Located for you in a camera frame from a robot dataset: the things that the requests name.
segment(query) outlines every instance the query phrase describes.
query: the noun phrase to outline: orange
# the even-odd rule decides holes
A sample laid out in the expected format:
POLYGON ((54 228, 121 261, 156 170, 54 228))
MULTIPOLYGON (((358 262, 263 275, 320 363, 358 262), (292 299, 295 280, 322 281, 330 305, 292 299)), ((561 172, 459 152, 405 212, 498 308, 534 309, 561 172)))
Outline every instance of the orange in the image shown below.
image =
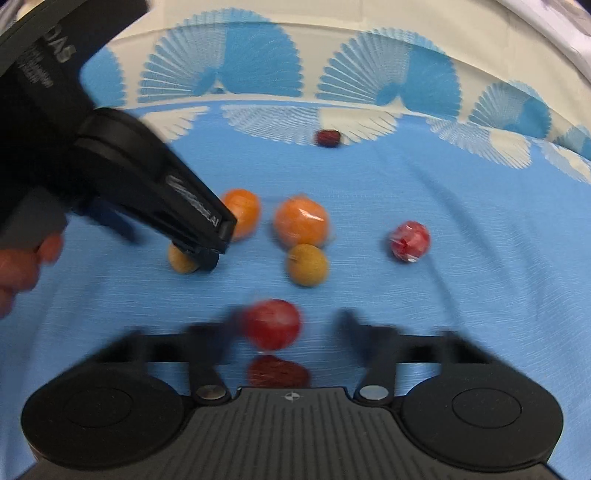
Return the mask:
POLYGON ((240 240, 256 230, 261 217, 261 202, 254 193, 244 189, 230 190, 222 202, 238 220, 232 240, 240 240))
POLYGON ((289 248, 300 244, 322 247, 329 236, 329 216, 305 195, 283 202, 273 222, 279 239, 289 248))

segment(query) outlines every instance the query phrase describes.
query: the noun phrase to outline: blue tablecloth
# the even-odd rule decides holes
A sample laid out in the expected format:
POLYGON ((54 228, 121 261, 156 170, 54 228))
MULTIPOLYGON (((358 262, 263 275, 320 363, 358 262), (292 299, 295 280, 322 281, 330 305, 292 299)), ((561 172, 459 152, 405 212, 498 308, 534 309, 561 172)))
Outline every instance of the blue tablecloth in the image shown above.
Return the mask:
MULTIPOLYGON (((19 424, 25 400, 72 363, 131 327, 175 332, 266 297, 301 308, 301 337, 280 355, 307 367, 315 386, 352 387, 362 374, 333 332, 340 307, 407 332, 447 327, 469 336, 556 396, 565 422, 551 464, 569 480, 589 479, 588 184, 546 161, 541 144, 531 146, 531 166, 508 168, 442 140, 421 117, 403 116, 394 134, 331 150, 246 135, 229 125, 221 103, 208 106, 172 147, 217 194, 256 192, 260 227, 211 274, 180 276, 167 263, 164 237, 141 227, 145 243, 131 247, 72 219, 62 259, 0 322, 0 479, 33 462, 19 424), (271 232, 277 205, 301 192, 332 219, 331 275, 314 289, 290 283, 271 232), (407 219, 433 237, 413 265, 393 262, 384 242, 407 219)), ((220 369, 232 388, 245 383, 255 354, 237 343, 220 369)), ((160 374, 186 390, 180 372, 160 374)), ((406 376, 400 389, 424 374, 406 376)))

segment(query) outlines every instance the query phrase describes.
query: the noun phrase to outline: red fruit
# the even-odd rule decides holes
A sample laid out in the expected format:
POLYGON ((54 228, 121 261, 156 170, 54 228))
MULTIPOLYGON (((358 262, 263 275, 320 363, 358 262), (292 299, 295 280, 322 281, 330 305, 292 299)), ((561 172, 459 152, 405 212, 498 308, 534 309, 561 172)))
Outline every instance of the red fruit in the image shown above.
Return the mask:
POLYGON ((322 147, 337 147, 340 144, 340 132, 338 130, 318 130, 316 143, 322 147))
POLYGON ((418 222, 404 222, 390 234, 392 253, 404 262, 416 262, 431 246, 431 235, 418 222))
POLYGON ((260 355, 248 366, 248 384, 258 388, 308 388, 310 372, 297 363, 260 355))
POLYGON ((285 300, 255 303, 243 320, 246 337, 263 352, 290 346, 301 329, 300 312, 285 300))

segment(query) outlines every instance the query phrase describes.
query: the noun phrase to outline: finger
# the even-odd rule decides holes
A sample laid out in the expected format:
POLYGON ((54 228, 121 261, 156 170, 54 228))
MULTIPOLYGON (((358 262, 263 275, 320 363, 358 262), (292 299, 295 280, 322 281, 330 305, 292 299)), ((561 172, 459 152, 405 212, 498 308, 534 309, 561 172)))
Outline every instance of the finger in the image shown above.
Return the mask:
POLYGON ((39 280, 37 255, 24 250, 0 251, 0 287, 31 290, 39 280))
POLYGON ((48 236, 37 250, 37 257, 42 263, 54 264, 60 258, 64 248, 64 238, 59 233, 48 236))
POLYGON ((12 311, 14 292, 7 288, 0 288, 0 319, 12 311))

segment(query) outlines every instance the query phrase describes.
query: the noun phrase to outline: patterned fabric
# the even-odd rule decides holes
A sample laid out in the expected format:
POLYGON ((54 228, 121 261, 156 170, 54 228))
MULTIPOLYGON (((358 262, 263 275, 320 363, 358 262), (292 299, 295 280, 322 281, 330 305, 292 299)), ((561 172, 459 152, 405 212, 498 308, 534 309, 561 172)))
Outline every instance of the patterned fabric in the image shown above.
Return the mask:
MULTIPOLYGON (((181 277, 167 240, 122 245, 73 219, 62 260, 0 322, 0 480, 33 457, 18 415, 40 385, 129 328, 172 332, 264 297, 297 303, 306 326, 281 356, 315 386, 352 387, 362 370, 335 312, 407 332, 458 330, 548 388, 565 413, 551 464, 588 480, 591 453, 591 89, 544 37, 492 0, 330 0, 239 5, 156 0, 98 52, 82 83, 100 106, 141 118, 217 194, 263 204, 256 235, 210 275, 181 277), (313 145, 321 128, 344 145, 313 145), (292 285, 269 232, 306 192, 330 212, 328 282, 292 285), (425 223, 431 252, 394 264, 383 240, 425 223)), ((245 383, 256 352, 220 367, 245 383)), ((155 374, 185 392, 182 373, 155 374)), ((400 376, 399 393, 433 375, 400 376)))

